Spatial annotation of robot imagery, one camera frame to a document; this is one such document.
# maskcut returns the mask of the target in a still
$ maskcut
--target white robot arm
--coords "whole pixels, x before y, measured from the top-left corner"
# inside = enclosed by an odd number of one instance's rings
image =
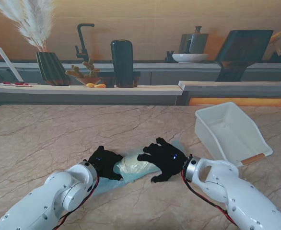
[[[75,210],[88,197],[97,180],[87,161],[51,174],[0,219],[0,230],[52,230],[64,211]]]
[[[199,173],[208,166],[211,170],[202,182]],[[185,178],[210,198],[225,203],[228,215],[241,230],[281,230],[279,209],[251,183],[240,179],[233,164],[190,156]]]

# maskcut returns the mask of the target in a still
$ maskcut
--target tray handle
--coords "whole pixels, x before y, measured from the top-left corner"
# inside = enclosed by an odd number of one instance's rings
[[[256,156],[249,157],[249,158],[247,158],[245,160],[242,160],[241,163],[243,165],[251,164],[252,162],[258,161],[258,160],[260,160],[260,159],[262,159],[264,157],[265,157],[265,154],[264,153],[260,153],[260,154],[258,154]]]

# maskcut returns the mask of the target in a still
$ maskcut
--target black glove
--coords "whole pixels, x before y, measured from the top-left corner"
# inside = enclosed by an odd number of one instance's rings
[[[161,169],[162,174],[154,176],[152,182],[163,182],[181,172],[187,157],[183,152],[178,150],[176,147],[167,143],[163,138],[157,138],[156,143],[151,144],[148,147],[144,147],[143,151],[148,154],[140,154],[137,157],[139,161],[147,161],[156,165]]]
[[[105,177],[110,180],[119,181],[122,176],[120,174],[114,173],[114,165],[121,161],[123,157],[117,155],[114,152],[104,150],[103,146],[99,146],[98,149],[89,158],[88,162],[94,166],[97,174],[100,177]]]

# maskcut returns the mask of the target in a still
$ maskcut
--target red cable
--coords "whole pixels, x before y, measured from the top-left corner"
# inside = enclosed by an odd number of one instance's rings
[[[64,216],[62,216],[60,219],[63,219],[63,220],[62,220],[61,223],[60,223],[59,225],[57,225],[53,230],[59,229],[60,226],[65,222],[65,220],[67,219],[67,217],[68,217],[71,213],[73,213],[74,211],[76,211],[79,207],[81,207],[81,206],[88,200],[88,198],[91,197],[91,195],[94,193],[96,187],[97,187],[98,184],[99,184],[99,179],[100,179],[100,178],[99,178],[99,176],[97,175],[96,184],[94,185],[94,187],[93,187],[93,189],[91,190],[91,192],[89,193],[89,195],[88,195],[86,198],[83,199],[83,201],[79,204],[79,206],[78,206],[77,208],[75,208],[73,211],[68,212],[68,213],[66,213]]]
[[[194,189],[192,189],[190,187],[190,185],[187,183],[185,177],[184,177],[184,170],[181,171],[181,176],[182,179],[184,181],[184,183],[187,185],[187,187],[190,189],[191,192],[193,192],[195,195],[197,195],[198,197],[200,197],[201,199],[203,199],[204,201],[206,201],[207,203],[209,203],[210,205],[212,205],[213,207],[217,208],[218,210],[220,210],[225,216],[226,218],[233,223],[234,225],[236,225],[236,223],[233,221],[233,219],[228,215],[227,210],[222,209],[220,206],[214,204],[213,202],[209,201],[207,198],[205,198],[203,195],[197,193]]]

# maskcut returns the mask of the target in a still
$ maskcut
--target plastic bag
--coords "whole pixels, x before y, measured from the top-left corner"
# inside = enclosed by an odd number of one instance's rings
[[[174,140],[171,142],[171,144],[175,146],[177,149],[179,149],[180,151],[182,151],[184,154],[186,154],[184,147],[179,140]],[[115,180],[109,180],[107,178],[100,178],[99,185],[97,186],[95,192],[93,193],[93,196],[101,193],[105,193],[114,188],[123,187],[127,183],[132,183],[133,181],[149,173],[159,171],[160,169],[156,167],[154,164],[148,163],[146,161],[137,160],[137,156],[139,154],[144,153],[142,149],[143,147],[137,149],[131,149],[127,152],[124,152],[122,155],[124,155],[125,157],[114,166],[114,172],[121,174],[123,180],[115,181]]]

